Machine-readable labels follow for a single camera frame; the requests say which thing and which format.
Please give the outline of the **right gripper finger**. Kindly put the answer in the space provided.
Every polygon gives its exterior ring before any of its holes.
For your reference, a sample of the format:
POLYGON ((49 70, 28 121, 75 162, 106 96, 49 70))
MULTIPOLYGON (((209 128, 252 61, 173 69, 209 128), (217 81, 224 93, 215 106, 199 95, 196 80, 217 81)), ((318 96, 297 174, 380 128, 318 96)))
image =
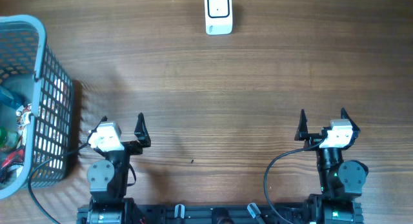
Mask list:
POLYGON ((349 114, 347 113, 347 111, 345 110, 345 108, 341 109, 341 118, 342 119, 347 119, 350 121, 352 128, 353 129, 358 129, 359 127, 353 122, 353 120, 350 118, 349 114))
POLYGON ((308 127, 307 127, 307 116, 305 110, 302 109, 300 112, 299 125, 294 136, 295 141, 304 141, 308 139, 308 127))

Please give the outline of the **red black snack packet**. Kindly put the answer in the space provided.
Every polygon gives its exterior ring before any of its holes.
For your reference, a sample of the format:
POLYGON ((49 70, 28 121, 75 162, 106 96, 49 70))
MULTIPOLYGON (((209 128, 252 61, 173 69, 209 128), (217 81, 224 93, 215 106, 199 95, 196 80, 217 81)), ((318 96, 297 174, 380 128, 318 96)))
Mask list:
POLYGON ((21 147, 11 153, 1 163, 1 183, 6 181, 8 170, 14 166, 23 166, 25 161, 25 147, 21 147))

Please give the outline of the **green drink bottle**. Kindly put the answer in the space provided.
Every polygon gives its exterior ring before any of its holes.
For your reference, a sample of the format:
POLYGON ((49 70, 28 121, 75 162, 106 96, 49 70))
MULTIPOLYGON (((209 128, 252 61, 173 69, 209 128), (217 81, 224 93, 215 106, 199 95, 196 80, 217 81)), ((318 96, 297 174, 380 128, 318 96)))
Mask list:
POLYGON ((18 144, 19 135, 15 131, 9 131, 5 127, 1 127, 1 152, 9 152, 18 144))

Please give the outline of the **blue mouthwash bottle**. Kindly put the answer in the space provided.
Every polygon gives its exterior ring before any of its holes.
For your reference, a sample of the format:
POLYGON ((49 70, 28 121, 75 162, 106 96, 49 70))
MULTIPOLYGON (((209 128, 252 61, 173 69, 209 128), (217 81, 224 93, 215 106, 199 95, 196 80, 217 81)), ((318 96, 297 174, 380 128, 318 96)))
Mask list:
POLYGON ((23 98, 19 94, 16 94, 5 87, 1 87, 1 102, 16 110, 23 105, 23 98))

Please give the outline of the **brown cream snack pouch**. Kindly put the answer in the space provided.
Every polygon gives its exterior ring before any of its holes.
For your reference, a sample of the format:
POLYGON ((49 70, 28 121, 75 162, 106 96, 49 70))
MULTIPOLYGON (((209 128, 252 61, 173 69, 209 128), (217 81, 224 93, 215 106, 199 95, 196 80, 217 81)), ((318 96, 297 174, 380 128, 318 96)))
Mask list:
POLYGON ((25 128, 30 124, 30 114, 32 113, 32 104, 21 105, 16 110, 17 133, 19 137, 23 136, 25 128))

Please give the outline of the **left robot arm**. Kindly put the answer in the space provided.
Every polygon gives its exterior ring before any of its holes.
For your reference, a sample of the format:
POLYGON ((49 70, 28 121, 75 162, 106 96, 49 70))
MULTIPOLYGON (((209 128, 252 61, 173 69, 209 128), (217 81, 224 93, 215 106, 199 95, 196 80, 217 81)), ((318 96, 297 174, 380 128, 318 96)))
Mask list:
POLYGON ((141 155, 151 146, 143 113, 137 116, 134 135, 135 140, 122 142, 119 125, 106 117, 90 131, 88 144, 103 159, 88 168, 91 198, 88 206, 77 210, 77 223, 146 222, 134 199, 125 197, 127 188, 135 184, 128 182, 128 173, 137 181, 130 157, 141 155))

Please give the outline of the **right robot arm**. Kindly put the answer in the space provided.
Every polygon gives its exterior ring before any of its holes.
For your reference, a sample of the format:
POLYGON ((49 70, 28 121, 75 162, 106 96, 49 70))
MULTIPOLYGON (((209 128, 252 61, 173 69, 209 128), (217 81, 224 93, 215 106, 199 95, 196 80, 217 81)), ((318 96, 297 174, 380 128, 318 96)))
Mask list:
POLYGON ((311 194, 303 202, 301 223, 363 223, 363 211, 356 198, 362 195, 368 167, 356 160, 345 161, 343 151, 358 138, 360 128, 341 109, 341 117, 330 121, 319 134, 308 132, 302 110, 295 140, 304 141, 308 151, 316 153, 320 194, 311 194))

